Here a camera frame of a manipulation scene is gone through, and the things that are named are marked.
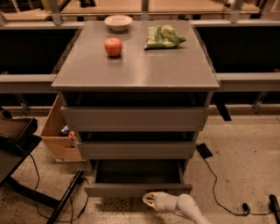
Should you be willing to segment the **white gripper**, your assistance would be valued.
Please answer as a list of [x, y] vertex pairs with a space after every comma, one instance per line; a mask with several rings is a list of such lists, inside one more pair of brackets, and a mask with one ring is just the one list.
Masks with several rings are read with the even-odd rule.
[[147, 192], [143, 196], [143, 203], [159, 212], [175, 212], [178, 197], [166, 192]]

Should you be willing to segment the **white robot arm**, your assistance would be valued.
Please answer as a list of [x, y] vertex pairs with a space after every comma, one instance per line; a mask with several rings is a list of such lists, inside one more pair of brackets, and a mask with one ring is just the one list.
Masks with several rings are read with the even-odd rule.
[[176, 214], [194, 224], [212, 224], [189, 194], [175, 196], [167, 192], [148, 192], [142, 201], [156, 211]]

